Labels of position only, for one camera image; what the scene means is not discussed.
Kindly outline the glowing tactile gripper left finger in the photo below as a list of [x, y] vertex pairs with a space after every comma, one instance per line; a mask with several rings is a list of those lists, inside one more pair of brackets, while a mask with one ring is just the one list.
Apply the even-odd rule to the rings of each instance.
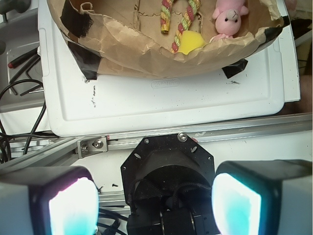
[[44, 166], [0, 173], [2, 235], [92, 235], [99, 196], [82, 166]]

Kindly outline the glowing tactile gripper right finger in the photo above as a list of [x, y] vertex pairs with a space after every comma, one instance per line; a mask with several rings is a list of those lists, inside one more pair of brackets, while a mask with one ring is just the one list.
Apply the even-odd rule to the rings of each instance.
[[311, 235], [313, 166], [306, 160], [225, 161], [212, 209], [223, 235]]

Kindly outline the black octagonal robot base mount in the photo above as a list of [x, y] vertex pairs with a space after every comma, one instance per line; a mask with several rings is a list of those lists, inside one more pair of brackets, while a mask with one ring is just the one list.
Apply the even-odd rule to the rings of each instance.
[[140, 142], [121, 166], [130, 235], [217, 235], [213, 156], [193, 140]]

